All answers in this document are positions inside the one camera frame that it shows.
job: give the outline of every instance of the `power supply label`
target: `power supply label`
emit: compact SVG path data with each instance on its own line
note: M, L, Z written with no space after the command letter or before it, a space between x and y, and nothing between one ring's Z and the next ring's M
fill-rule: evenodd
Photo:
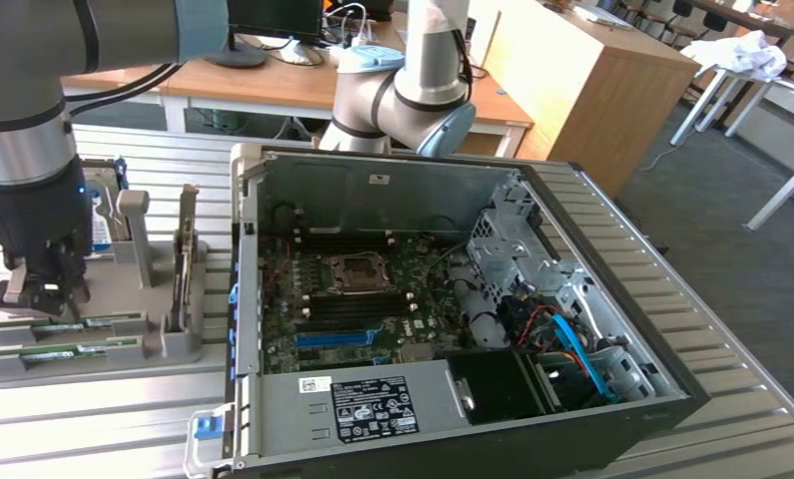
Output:
M420 432L404 376L333 382L332 404L344 443Z

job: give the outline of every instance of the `white cloth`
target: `white cloth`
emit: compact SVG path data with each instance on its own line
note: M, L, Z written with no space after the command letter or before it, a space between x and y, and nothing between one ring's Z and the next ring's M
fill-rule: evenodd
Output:
M712 42L694 41L680 54L701 65L701 71L720 67L760 81L776 78L786 66L784 52L764 41L760 30Z

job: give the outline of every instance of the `gray robot arm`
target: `gray robot arm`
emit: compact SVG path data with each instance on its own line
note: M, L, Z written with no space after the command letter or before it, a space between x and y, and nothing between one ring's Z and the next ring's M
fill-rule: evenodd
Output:
M322 150L384 153L390 137L426 157L454 151L474 115L465 21L462 0L410 0L404 57L376 46L345 52Z
M88 298L88 202L60 76L217 50L224 0L0 0L0 308L58 315Z

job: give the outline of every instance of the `motherboard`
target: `motherboard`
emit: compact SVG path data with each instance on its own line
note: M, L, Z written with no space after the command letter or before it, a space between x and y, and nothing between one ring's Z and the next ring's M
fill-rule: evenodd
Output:
M469 344L450 246L421 233L261 237L266 372L424 361Z

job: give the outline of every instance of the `green circuit board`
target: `green circuit board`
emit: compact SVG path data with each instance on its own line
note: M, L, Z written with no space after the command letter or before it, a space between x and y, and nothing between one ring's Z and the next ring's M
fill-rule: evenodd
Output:
M305 296L337 296L333 290L333 254L304 253L282 239L261 242L261 278L264 282L262 352L268 373L286 373L334 367L386 364L430 359L430 355L460 349L465 332L460 326L458 306L450 291L425 287L428 267L444 247L434 247L428 237L394 236L394 244L378 253L390 283L390 294L409 293L413 311L377 320L370 344L297 347L297 325L309 320L304 315ZM365 253L348 251L346 256ZM432 271L429 283L441 284L442 263Z

